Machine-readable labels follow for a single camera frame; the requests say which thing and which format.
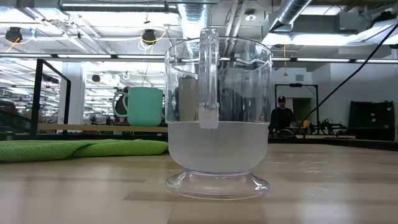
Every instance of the pitcher base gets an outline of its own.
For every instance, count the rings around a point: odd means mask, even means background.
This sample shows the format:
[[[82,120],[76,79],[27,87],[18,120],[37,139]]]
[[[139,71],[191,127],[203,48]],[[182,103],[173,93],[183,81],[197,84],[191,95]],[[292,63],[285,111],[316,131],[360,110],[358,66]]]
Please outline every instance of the pitcher base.
[[[253,198],[268,193],[267,181],[251,171],[234,173],[199,172],[183,169],[169,177],[166,188],[179,195],[214,200]]]

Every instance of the clear plastic pitcher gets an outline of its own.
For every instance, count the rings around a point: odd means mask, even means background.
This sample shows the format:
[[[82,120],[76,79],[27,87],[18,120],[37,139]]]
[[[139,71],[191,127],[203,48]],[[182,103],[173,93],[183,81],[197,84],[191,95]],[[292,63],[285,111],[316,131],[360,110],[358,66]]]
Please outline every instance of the clear plastic pitcher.
[[[214,199],[266,193],[269,184],[251,169],[267,152],[271,51],[203,29],[168,49],[165,63],[169,151],[183,166],[166,187]]]

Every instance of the black shirt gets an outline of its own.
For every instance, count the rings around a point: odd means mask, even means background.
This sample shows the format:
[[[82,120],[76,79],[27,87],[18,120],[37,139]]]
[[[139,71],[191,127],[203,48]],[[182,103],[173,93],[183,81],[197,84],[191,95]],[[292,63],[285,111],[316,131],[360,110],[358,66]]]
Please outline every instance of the black shirt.
[[[291,122],[294,121],[293,111],[289,108],[281,109],[276,108],[272,110],[271,113],[271,124],[269,129],[284,129],[289,127]]]

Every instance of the black frame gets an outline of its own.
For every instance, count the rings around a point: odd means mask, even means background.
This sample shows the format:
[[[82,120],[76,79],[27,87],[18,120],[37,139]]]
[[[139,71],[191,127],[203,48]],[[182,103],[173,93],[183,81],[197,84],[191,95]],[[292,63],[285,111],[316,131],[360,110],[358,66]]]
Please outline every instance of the black frame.
[[[61,78],[67,81],[67,94],[65,99],[65,111],[63,113],[63,123],[68,124],[69,120],[69,104],[70,104],[70,88],[72,82],[61,72],[55,69],[51,64],[49,64],[44,59],[37,59],[36,64],[36,74],[35,74],[35,87],[33,92],[33,105],[32,105],[32,117],[30,124],[30,137],[32,139],[36,138],[37,135],[37,127],[39,123],[39,110],[40,110],[40,92],[42,90],[42,80],[43,80],[43,65],[47,66]],[[68,134],[68,130],[63,130],[62,133],[64,136]]]
[[[277,92],[278,92],[278,86],[289,86],[292,88],[301,88],[303,86],[313,86],[315,87],[315,98],[316,98],[316,103],[317,103],[317,129],[318,129],[318,134],[319,134],[319,95],[318,95],[318,85],[311,85],[311,84],[301,84],[301,83],[291,83],[291,84],[275,84],[275,108],[277,108]]]

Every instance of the ceiling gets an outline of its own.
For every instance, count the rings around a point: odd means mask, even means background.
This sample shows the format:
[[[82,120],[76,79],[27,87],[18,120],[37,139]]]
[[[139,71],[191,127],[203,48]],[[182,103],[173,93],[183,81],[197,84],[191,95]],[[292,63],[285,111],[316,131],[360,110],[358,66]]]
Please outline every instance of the ceiling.
[[[91,0],[91,2],[100,2],[100,0]],[[143,3],[128,0],[102,2],[107,4]],[[302,15],[333,16],[341,11],[357,13],[358,10],[372,10],[393,3],[396,1],[314,0],[305,8]],[[262,41],[262,23],[268,14],[278,10],[279,5],[280,1],[278,0],[249,1],[247,9],[255,9],[256,19],[253,21],[243,19],[238,36]],[[227,0],[221,0],[218,4],[211,5],[210,26],[216,27],[220,34],[225,33],[226,19],[231,6],[232,1]],[[26,43],[13,46],[9,50],[10,53],[163,55],[171,45],[184,41],[180,24],[179,15],[174,13],[62,12],[51,8],[35,8],[33,11],[26,11],[0,5],[0,52],[6,52],[12,45],[4,36],[7,30],[10,27],[21,27],[23,38],[21,42]],[[156,42],[153,49],[143,49],[141,44],[141,34],[146,29],[154,29],[156,37],[162,37]],[[285,48],[278,45],[270,47],[274,56],[277,57],[364,58],[373,50],[374,45],[344,47],[289,44]],[[383,46],[376,57],[383,58],[389,52],[391,52],[389,47]],[[50,63],[57,70],[62,71],[61,61],[50,61]],[[275,63],[274,65],[283,67],[284,63]],[[319,63],[290,63],[288,66],[303,67],[310,71],[316,69]],[[113,114],[110,99],[116,91],[113,88],[115,86],[120,88],[141,85],[164,87],[165,68],[164,63],[160,62],[83,62],[83,68],[87,76],[85,93],[87,116],[92,113]],[[45,73],[60,79],[47,68],[45,68]],[[0,98],[8,98],[13,101],[22,113],[32,101],[33,88],[31,86],[34,84],[34,75],[35,60],[0,58]],[[100,75],[101,81],[93,82],[93,75]],[[6,87],[8,85],[26,87]],[[42,89],[42,103],[45,105],[45,115],[52,116],[57,113],[59,85],[45,82],[43,85],[51,86],[51,88]]]

